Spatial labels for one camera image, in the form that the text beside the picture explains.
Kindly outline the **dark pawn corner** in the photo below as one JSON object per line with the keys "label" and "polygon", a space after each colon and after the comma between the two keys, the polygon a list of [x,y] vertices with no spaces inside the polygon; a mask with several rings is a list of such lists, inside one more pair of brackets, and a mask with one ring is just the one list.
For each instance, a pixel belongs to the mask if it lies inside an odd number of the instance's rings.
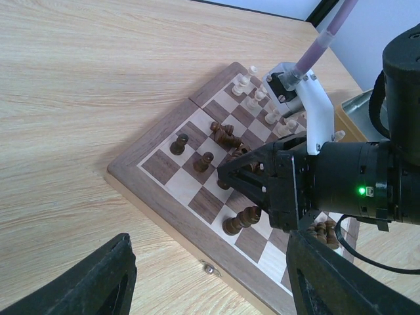
{"label": "dark pawn corner", "polygon": [[185,133],[181,133],[177,139],[171,143],[169,147],[170,152],[175,156],[180,156],[184,152],[188,140],[189,136]]}

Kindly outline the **dark tall chess piece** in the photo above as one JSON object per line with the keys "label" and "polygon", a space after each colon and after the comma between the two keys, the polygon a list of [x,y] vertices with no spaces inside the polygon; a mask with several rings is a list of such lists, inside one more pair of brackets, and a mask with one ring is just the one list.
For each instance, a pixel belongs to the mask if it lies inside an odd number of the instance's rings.
{"label": "dark tall chess piece", "polygon": [[258,206],[246,207],[235,217],[224,220],[222,229],[229,236],[239,234],[243,228],[249,228],[251,225],[257,224],[260,221],[261,213],[262,210]]}

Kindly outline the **dark chess piece off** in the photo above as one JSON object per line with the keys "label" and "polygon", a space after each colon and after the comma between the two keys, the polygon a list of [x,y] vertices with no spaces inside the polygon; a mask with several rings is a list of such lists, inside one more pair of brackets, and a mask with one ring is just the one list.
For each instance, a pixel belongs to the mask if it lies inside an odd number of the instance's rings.
{"label": "dark chess piece off", "polygon": [[334,221],[326,220],[325,222],[311,224],[306,231],[314,236],[319,242],[327,245],[330,249],[336,250],[339,248]]}

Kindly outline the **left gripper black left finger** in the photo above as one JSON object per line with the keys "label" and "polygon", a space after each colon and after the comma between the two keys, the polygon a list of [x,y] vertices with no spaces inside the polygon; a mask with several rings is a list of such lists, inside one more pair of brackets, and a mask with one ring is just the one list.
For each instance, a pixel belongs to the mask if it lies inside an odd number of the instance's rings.
{"label": "left gripper black left finger", "polygon": [[120,233],[2,314],[128,314],[137,279],[130,235]]}

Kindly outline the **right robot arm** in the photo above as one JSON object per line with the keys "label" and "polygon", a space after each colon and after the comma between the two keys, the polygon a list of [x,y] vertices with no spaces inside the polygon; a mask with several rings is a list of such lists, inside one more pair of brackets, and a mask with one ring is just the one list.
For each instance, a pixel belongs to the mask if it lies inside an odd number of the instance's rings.
{"label": "right robot arm", "polygon": [[382,141],[337,142],[329,118],[219,166],[219,180],[285,232],[304,230],[322,211],[383,231],[392,221],[418,224],[419,28],[393,39],[382,59],[369,101]]}

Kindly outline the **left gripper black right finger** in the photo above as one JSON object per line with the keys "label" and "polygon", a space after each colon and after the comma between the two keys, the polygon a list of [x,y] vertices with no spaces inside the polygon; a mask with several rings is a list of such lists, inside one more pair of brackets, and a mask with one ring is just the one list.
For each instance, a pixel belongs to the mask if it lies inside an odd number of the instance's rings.
{"label": "left gripper black right finger", "polygon": [[419,313],[419,304],[367,275],[305,231],[290,232],[286,261],[297,314]]}

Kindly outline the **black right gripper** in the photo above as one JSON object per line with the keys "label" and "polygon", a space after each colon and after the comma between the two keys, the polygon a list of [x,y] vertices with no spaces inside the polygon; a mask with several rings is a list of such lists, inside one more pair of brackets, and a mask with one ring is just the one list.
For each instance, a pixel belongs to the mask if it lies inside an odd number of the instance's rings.
{"label": "black right gripper", "polygon": [[320,215],[312,200],[312,158],[306,134],[290,134],[277,141],[234,154],[217,168],[219,180],[269,214],[273,228],[306,230]]}

